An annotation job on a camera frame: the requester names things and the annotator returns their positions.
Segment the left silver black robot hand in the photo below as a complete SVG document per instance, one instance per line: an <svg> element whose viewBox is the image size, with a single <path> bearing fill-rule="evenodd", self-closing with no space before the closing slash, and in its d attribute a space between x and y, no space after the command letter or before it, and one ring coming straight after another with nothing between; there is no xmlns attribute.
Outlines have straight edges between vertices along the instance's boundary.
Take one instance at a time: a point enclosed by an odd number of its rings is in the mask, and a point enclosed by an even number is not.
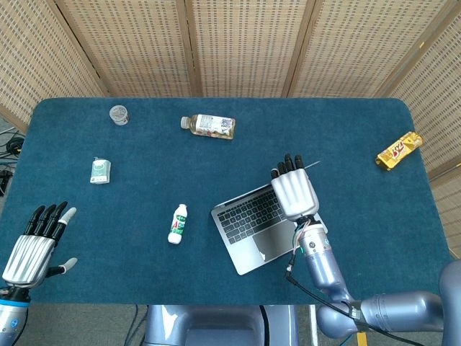
<svg viewBox="0 0 461 346"><path fill-rule="evenodd" d="M53 252L77 211L75 207L64 210L67 205L66 201L49 207L41 205L31 215L2 274L2 279L8 286L35 288L44 279L64 275L76 265L78 259L72 257L61 265L50 266Z"/></svg>

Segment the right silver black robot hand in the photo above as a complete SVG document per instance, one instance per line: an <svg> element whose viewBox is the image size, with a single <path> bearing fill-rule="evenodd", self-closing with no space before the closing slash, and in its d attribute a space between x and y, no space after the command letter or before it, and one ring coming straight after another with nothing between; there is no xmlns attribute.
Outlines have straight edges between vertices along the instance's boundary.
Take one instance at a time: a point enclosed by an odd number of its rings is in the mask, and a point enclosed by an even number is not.
<svg viewBox="0 0 461 346"><path fill-rule="evenodd" d="M285 154L284 160L271 171L271 178L272 189L286 219L298 222L318 212L318 197L301 155L292 160L290 154Z"/></svg>

